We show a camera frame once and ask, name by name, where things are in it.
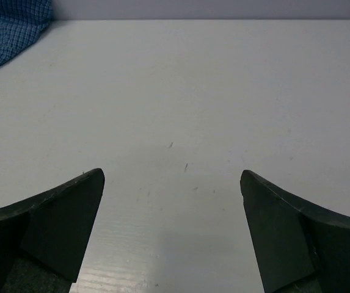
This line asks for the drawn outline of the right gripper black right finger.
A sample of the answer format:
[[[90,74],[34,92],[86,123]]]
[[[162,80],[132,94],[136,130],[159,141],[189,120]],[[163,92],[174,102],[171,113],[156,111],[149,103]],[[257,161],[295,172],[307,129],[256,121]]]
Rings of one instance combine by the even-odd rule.
[[[265,292],[350,292],[350,217],[250,170],[240,179]]]

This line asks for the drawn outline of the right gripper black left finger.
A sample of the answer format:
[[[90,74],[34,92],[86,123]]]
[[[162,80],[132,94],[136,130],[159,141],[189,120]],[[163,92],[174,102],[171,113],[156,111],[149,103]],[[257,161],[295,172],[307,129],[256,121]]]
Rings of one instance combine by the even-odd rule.
[[[103,196],[100,168],[0,208],[0,292],[69,292]]]

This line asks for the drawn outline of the blue checked long sleeve shirt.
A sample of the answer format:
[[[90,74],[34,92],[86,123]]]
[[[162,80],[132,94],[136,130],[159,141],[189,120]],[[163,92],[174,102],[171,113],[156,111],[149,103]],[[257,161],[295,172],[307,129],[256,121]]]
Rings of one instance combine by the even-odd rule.
[[[48,0],[0,0],[0,66],[33,45],[53,20]]]

